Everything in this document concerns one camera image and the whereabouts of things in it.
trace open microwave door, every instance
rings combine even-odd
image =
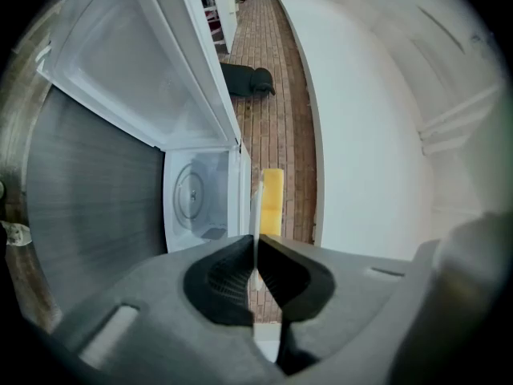
[[[66,0],[38,69],[163,151],[240,143],[200,0]]]

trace yellow sponge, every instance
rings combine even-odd
[[[271,168],[263,170],[264,195],[260,217],[260,234],[281,235],[283,212],[283,170]]]

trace black bag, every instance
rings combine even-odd
[[[238,97],[251,97],[255,94],[276,95],[273,87],[273,77],[269,70],[248,66],[221,63],[224,81],[230,95]]]

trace brick floor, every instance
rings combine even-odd
[[[312,112],[299,52],[289,22],[277,0],[240,5],[232,53],[220,61],[267,68],[276,96],[232,98],[244,144],[252,158],[252,194],[263,168],[285,171],[281,235],[312,242],[317,172]],[[281,312],[267,288],[250,285],[250,307],[256,322],[279,322]]]

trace white appliance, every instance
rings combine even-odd
[[[251,162],[200,0],[66,0],[39,72],[166,153],[168,251],[248,233]]]

